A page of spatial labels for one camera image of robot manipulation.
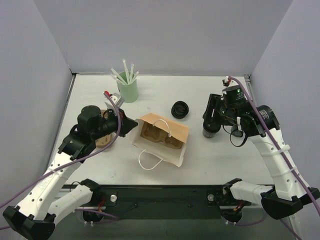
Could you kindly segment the black cup lid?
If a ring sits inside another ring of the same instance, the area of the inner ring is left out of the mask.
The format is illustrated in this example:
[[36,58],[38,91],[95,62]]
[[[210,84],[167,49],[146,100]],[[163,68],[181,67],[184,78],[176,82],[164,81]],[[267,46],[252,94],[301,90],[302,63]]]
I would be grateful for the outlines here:
[[216,122],[203,122],[203,129],[209,133],[217,133],[221,129],[221,125]]

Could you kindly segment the brown cardboard cup carrier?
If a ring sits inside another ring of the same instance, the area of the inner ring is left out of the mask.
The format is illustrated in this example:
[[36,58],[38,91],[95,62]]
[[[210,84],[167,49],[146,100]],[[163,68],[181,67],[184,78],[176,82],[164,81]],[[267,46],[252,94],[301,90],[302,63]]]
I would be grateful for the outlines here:
[[[100,113],[101,113],[101,118],[102,119],[106,119],[108,117],[108,110],[107,109],[102,109],[100,111]],[[98,149],[102,149],[102,148],[106,147],[111,142],[111,140],[113,138],[114,138],[114,133],[112,132],[112,133],[110,133],[108,135],[105,135],[105,136],[97,139],[95,141],[95,145],[96,145],[96,147]]]

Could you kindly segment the brown paper bag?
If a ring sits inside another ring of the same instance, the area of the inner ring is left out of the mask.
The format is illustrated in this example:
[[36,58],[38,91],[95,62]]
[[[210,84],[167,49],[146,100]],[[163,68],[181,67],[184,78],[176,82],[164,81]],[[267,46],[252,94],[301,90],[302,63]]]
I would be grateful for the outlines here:
[[190,128],[169,118],[148,113],[135,120],[137,126],[130,132],[130,142],[143,153],[181,167],[187,148]]

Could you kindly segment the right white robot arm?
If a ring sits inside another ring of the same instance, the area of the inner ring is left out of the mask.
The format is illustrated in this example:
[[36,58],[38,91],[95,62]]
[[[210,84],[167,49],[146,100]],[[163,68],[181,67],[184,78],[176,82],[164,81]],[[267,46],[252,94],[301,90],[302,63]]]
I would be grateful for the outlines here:
[[279,220],[319,199],[320,191],[309,186],[297,170],[273,110],[252,105],[240,86],[226,87],[221,95],[211,93],[202,118],[207,138],[230,126],[232,135],[241,134],[245,141],[251,141],[273,181],[273,185],[258,185],[235,178],[223,185],[221,197],[225,203],[240,200],[257,204]]

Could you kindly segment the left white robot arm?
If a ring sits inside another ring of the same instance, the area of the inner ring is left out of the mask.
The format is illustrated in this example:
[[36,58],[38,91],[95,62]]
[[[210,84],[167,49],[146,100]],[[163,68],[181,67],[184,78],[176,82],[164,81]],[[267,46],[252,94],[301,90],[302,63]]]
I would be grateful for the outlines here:
[[60,199],[56,196],[65,182],[96,149],[96,140],[117,133],[125,137],[138,123],[122,109],[109,109],[104,117],[99,107],[85,106],[77,124],[63,139],[53,162],[28,195],[16,206],[7,206],[3,217],[12,230],[28,240],[47,240],[56,225],[76,208],[100,203],[101,186],[85,179]]

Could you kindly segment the black coffee cup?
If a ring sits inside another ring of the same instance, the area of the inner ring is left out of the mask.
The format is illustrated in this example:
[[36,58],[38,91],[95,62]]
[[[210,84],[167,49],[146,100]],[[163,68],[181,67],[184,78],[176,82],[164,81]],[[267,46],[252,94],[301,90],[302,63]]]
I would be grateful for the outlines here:
[[231,134],[236,138],[242,138],[244,135],[243,132],[241,130],[238,130],[236,126],[231,127]]
[[213,138],[219,131],[220,131],[220,129],[208,130],[208,129],[203,128],[202,134],[203,134],[203,136],[204,136],[205,138],[211,139],[211,138]]

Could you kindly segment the single brown cup carrier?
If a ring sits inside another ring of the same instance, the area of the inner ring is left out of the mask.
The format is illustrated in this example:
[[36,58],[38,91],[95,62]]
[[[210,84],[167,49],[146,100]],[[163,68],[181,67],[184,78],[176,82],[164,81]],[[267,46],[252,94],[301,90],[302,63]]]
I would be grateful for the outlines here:
[[162,143],[164,146],[171,149],[181,149],[183,142],[169,136],[169,133],[152,124],[145,122],[142,126],[140,136],[153,143]]

